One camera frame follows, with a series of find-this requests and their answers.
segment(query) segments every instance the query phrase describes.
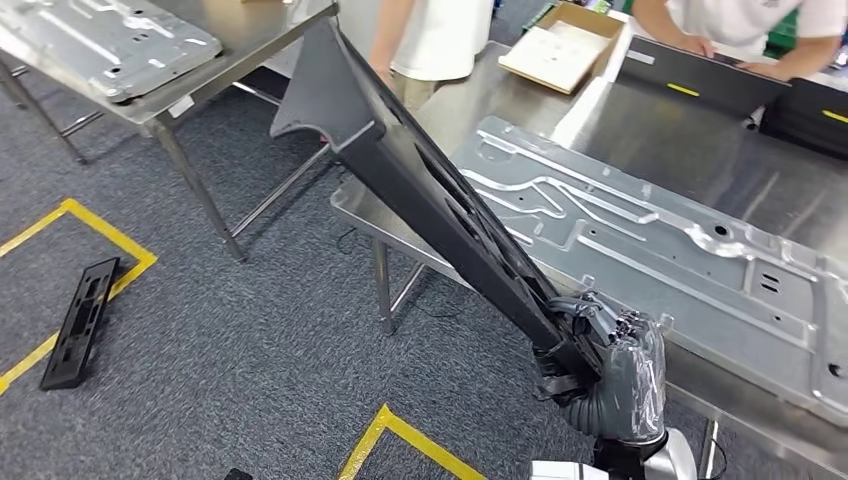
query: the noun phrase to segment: gray carpet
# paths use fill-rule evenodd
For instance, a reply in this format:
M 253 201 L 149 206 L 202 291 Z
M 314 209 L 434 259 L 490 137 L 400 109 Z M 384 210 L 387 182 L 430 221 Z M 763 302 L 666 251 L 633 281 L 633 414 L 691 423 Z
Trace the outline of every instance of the gray carpet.
M 529 4 L 506 2 L 493 36 L 517 38 Z M 37 75 L 26 84 L 63 122 L 87 111 Z M 272 142 L 273 113 L 229 90 L 179 129 L 230 223 L 318 148 Z M 109 119 L 74 142 L 93 165 L 0 97 L 0 239 L 73 197 L 158 261 L 110 304 L 81 387 L 39 391 L 42 361 L 0 396 L 0 477 L 333 478 L 383 403 L 490 478 L 589 459 L 589 439 L 532 398 L 526 340 L 479 295 L 428 274 L 397 334 L 380 333 L 368 239 L 340 239 L 329 206 L 343 176 L 331 159 L 251 227 L 237 264 L 154 142 Z M 79 268 L 116 253 L 65 218 L 0 258 L 3 371 L 59 327 Z M 395 279 L 411 265 L 390 260 Z M 668 423 L 697 451 L 703 418 L 670 404 Z M 721 443 L 724 478 L 801 476 L 732 432 Z M 386 432 L 357 478 L 450 476 Z

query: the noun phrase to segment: metal table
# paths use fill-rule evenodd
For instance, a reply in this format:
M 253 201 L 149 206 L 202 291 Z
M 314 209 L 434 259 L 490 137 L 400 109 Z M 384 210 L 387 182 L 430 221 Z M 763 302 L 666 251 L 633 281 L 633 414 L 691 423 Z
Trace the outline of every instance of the metal table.
M 506 50 L 487 45 L 471 77 L 442 87 L 417 112 L 446 153 L 483 117 L 495 115 L 770 233 L 848 258 L 848 244 L 839 241 L 848 228 L 843 208 L 848 204 L 848 165 L 746 131 L 719 114 L 603 80 L 593 82 L 575 101 L 500 69 L 497 58 Z M 342 185 L 331 203 L 341 218 L 373 236 L 386 332 L 393 331 L 392 314 L 425 266 L 465 284 L 358 180 Z M 388 287 L 386 245 L 419 262 L 394 297 Z M 540 266 L 554 283 L 567 283 L 562 273 Z M 670 398 L 709 419 L 705 439 L 715 438 L 720 422 L 816 479 L 848 478 L 848 430 L 674 344 L 667 345 L 666 354 Z M 711 474 L 713 448 L 705 442 L 701 476 Z
M 82 95 L 95 104 L 100 112 L 110 113 L 125 122 L 139 128 L 143 135 L 156 137 L 177 170 L 183 175 L 189 187 L 200 200 L 207 216 L 216 231 L 223 237 L 233 255 L 243 259 L 241 248 L 235 236 L 262 211 L 278 198 L 294 181 L 312 166 L 326 149 L 307 160 L 289 179 L 271 193 L 253 212 L 248 214 L 238 226 L 227 227 L 212 197 L 189 162 L 186 153 L 177 141 L 172 130 L 178 118 L 196 109 L 230 85 L 252 72 L 282 48 L 298 39 L 302 33 L 318 18 L 334 15 L 336 4 L 332 0 L 313 0 L 309 4 L 315 12 L 308 20 L 294 24 L 294 9 L 300 2 L 285 4 L 281 1 L 241 2 L 239 0 L 152 0 L 156 5 L 168 10 L 177 17 L 206 30 L 217 37 L 223 47 L 223 54 L 200 67 L 182 75 L 152 92 L 134 99 L 128 104 L 113 104 L 93 92 L 85 79 L 69 75 L 59 65 L 43 57 L 38 51 L 18 41 L 15 36 L 0 28 L 0 49 L 13 55 L 29 68 L 40 71 L 65 87 Z M 67 141 L 68 131 L 76 131 L 90 123 L 98 113 L 78 120 L 74 125 L 59 130 L 45 115 L 38 103 L 32 99 L 25 88 L 17 81 L 16 74 L 0 62 L 0 84 L 19 104 L 31 108 L 59 137 L 66 148 L 75 153 L 73 145 Z M 236 84 L 251 93 L 248 87 Z M 259 96 L 267 101 L 274 99 L 267 95 Z

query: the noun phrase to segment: yellow floor tape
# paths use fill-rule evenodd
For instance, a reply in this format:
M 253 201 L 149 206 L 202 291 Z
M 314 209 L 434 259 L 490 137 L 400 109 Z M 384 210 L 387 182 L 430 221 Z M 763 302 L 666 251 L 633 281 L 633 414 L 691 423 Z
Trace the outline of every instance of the yellow floor tape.
M 22 243 L 35 236 L 38 232 L 47 228 L 48 225 L 58 220 L 66 213 L 70 213 L 81 222 L 88 225 L 92 230 L 103 235 L 109 239 L 109 241 L 132 255 L 137 260 L 135 266 L 130 269 L 129 272 L 121 276 L 121 278 L 117 279 L 115 284 L 112 285 L 112 290 L 109 293 L 109 300 L 115 298 L 115 295 L 121 293 L 121 291 L 126 288 L 130 282 L 138 278 L 139 275 L 144 273 L 145 270 L 150 268 L 150 266 L 156 262 L 156 255 L 153 255 L 150 251 L 135 243 L 133 239 L 124 235 L 120 230 L 110 225 L 106 220 L 98 217 L 91 210 L 85 208 L 82 204 L 72 198 L 66 199 L 59 204 L 59 207 L 56 210 L 48 213 L 44 216 L 44 218 L 35 222 L 35 224 L 31 227 L 27 228 L 8 242 L 0 245 L 0 258 L 19 247 Z M 9 385 L 12 382 L 17 380 L 18 377 L 23 375 L 27 370 L 32 368 L 33 365 L 38 363 L 39 360 L 47 356 L 47 354 L 53 350 L 53 346 L 56 344 L 56 338 L 58 336 L 58 332 L 51 335 L 50 338 L 45 340 L 44 343 L 38 346 L 38 348 L 30 352 L 23 358 L 23 360 L 12 367 L 11 370 L 0 376 L 0 395 L 9 388 Z
M 423 433 L 413 428 L 403 421 L 403 419 L 395 416 L 389 410 L 388 405 L 383 405 L 380 411 L 377 412 L 377 416 L 374 417 L 374 421 L 371 422 L 371 425 L 365 430 L 362 438 L 359 439 L 356 447 L 353 448 L 353 452 L 351 452 L 350 458 L 348 458 L 347 463 L 342 469 L 342 473 L 339 474 L 339 480 L 353 480 L 356 477 L 359 469 L 365 463 L 365 459 L 368 458 L 371 450 L 377 444 L 377 440 L 380 439 L 380 435 L 386 429 L 394 432 L 397 436 L 461 480 L 480 480 L 486 478 L 424 436 Z

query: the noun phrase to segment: robotic hand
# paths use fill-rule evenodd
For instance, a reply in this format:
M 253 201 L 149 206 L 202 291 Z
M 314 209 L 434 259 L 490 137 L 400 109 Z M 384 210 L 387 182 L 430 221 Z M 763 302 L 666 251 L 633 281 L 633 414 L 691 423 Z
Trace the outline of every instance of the robotic hand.
M 694 480 L 695 459 L 683 434 L 664 425 L 665 350 L 660 325 L 647 315 L 613 310 L 589 292 L 559 297 L 553 311 L 574 318 L 584 328 L 614 325 L 606 344 L 601 380 L 587 393 L 572 394 L 561 376 L 545 376 L 540 398 L 550 398 L 580 432 L 597 438 L 594 467 L 568 462 L 534 462 L 534 476 L 563 479 Z M 544 355 L 537 355 L 544 373 Z

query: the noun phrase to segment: metal sheet panel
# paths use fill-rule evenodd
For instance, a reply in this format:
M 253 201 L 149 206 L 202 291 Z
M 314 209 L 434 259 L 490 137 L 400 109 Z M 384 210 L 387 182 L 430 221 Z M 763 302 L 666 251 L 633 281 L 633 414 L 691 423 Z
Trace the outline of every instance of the metal sheet panel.
M 113 103 L 221 51 L 212 35 L 144 0 L 11 0 L 0 4 L 0 22 Z
M 575 287 L 664 320 L 671 340 L 848 425 L 846 265 L 495 117 L 452 161 Z

